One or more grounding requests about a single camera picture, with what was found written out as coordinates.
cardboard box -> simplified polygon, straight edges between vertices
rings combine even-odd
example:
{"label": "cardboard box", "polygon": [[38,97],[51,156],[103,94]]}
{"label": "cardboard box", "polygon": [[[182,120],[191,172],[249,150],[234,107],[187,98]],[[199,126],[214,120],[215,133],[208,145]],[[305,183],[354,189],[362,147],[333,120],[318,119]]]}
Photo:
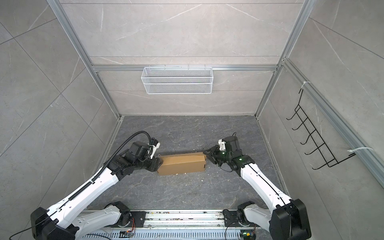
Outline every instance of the cardboard box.
{"label": "cardboard box", "polygon": [[163,164],[157,172],[159,175],[184,174],[205,171],[205,155],[202,152],[160,156]]}

white wire basket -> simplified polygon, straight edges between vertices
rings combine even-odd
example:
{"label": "white wire basket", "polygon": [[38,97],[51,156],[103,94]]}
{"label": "white wire basket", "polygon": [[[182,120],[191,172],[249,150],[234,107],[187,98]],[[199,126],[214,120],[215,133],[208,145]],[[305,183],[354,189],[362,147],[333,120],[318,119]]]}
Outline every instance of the white wire basket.
{"label": "white wire basket", "polygon": [[146,67],[141,80],[148,94],[211,93],[211,67]]}

cable tie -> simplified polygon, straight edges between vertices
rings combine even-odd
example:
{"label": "cable tie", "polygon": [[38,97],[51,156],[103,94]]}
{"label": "cable tie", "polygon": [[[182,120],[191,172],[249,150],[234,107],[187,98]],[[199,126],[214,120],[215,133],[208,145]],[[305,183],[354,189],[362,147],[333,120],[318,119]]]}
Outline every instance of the cable tie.
{"label": "cable tie", "polygon": [[306,84],[306,83],[310,83],[310,82],[306,82],[306,81],[304,81],[304,82],[303,82],[303,85],[301,86],[301,88],[303,88],[303,87],[304,87],[304,84]]}
{"label": "cable tie", "polygon": [[373,150],[373,148],[370,148],[370,147],[358,147],[358,148],[350,149],[350,150],[347,150],[347,151],[348,151],[348,152],[354,152],[354,151],[357,151],[357,150],[360,150],[360,149],[369,149],[369,150]]}

black wire rack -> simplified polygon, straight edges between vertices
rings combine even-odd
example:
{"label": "black wire rack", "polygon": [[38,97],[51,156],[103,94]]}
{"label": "black wire rack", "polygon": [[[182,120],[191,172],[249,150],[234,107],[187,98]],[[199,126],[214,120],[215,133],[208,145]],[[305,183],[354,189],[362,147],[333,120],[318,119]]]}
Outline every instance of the black wire rack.
{"label": "black wire rack", "polygon": [[[336,157],[333,155],[332,151],[329,149],[328,145],[325,143],[325,141],[324,141],[323,137],[321,136],[321,134],[317,131],[316,127],[313,125],[313,123],[312,123],[312,121],[310,120],[310,118],[308,117],[308,115],[304,112],[304,109],[302,109],[302,107],[300,106],[301,97],[302,97],[302,95],[303,95],[303,89],[300,89],[299,94],[300,94],[300,99],[299,99],[299,103],[298,103],[297,106],[295,107],[295,113],[294,113],[294,115],[293,115],[291,118],[289,118],[289,119],[287,118],[287,120],[291,120],[295,115],[297,115],[297,116],[299,117],[300,121],[301,121],[301,124],[300,124],[296,129],[293,129],[293,128],[292,128],[292,130],[295,131],[295,130],[299,129],[301,126],[304,126],[305,129],[307,130],[308,134],[309,134],[308,137],[307,137],[307,140],[305,141],[305,143],[300,142],[300,144],[301,144],[301,145],[305,145],[305,144],[307,144],[309,138],[311,138],[312,141],[314,142],[314,144],[316,145],[315,150],[313,150],[313,151],[310,152],[310,153],[304,153],[304,154],[305,154],[305,155],[310,155],[310,154],[314,153],[316,150],[319,150],[321,156],[323,157],[323,159],[324,159],[324,161],[325,161],[325,164],[321,165],[321,166],[318,167],[318,168],[312,168],[312,169],[313,169],[313,170],[318,170],[318,169],[324,167],[325,165],[327,165],[328,167],[333,167],[333,166],[335,166],[335,165],[337,165],[337,164],[339,164],[339,163],[341,163],[341,162],[347,160],[348,158],[351,158],[351,157],[355,156],[356,154],[355,154],[355,153],[352,153],[352,154],[348,155],[348,157],[346,157],[345,159],[343,159],[343,160],[341,160],[341,161],[339,161],[339,160],[336,159]],[[304,120],[303,120],[302,117],[300,117],[300,115],[298,114],[299,110],[301,110],[301,112],[305,115],[305,119],[304,119]],[[309,126],[305,125],[305,122],[308,122],[308,124],[310,124],[309,126],[312,125],[312,127],[310,127],[310,128],[311,128],[311,129],[313,128],[314,130],[313,130],[313,131],[309,131],[309,129],[308,129]],[[313,136],[314,136],[315,133],[317,133],[317,134],[319,135],[319,137],[320,137],[322,143],[321,143],[321,142],[320,142],[320,143],[316,143],[316,141],[315,141],[314,138],[313,138]],[[324,157],[325,154],[322,152],[322,149],[321,149],[321,147],[323,147],[323,146],[324,146],[324,147],[329,151],[329,153],[331,154],[331,158],[332,158],[332,159],[329,160],[329,161],[327,161],[326,158]]]}

dark gray floor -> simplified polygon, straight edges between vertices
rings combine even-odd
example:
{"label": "dark gray floor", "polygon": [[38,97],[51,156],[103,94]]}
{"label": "dark gray floor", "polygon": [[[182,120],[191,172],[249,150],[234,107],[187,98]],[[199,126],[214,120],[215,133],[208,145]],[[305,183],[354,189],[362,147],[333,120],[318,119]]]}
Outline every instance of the dark gray floor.
{"label": "dark gray floor", "polygon": [[[111,152],[139,130],[147,131],[161,143],[156,151],[161,155],[201,152],[237,132],[243,153],[280,186],[253,116],[126,116]],[[137,140],[147,142],[143,134],[133,139]],[[253,188],[235,172],[225,172],[207,161],[205,172],[159,176],[156,172],[135,171],[105,191],[89,208],[101,209],[110,202],[122,201],[131,209],[230,209],[250,200],[266,208]]]}

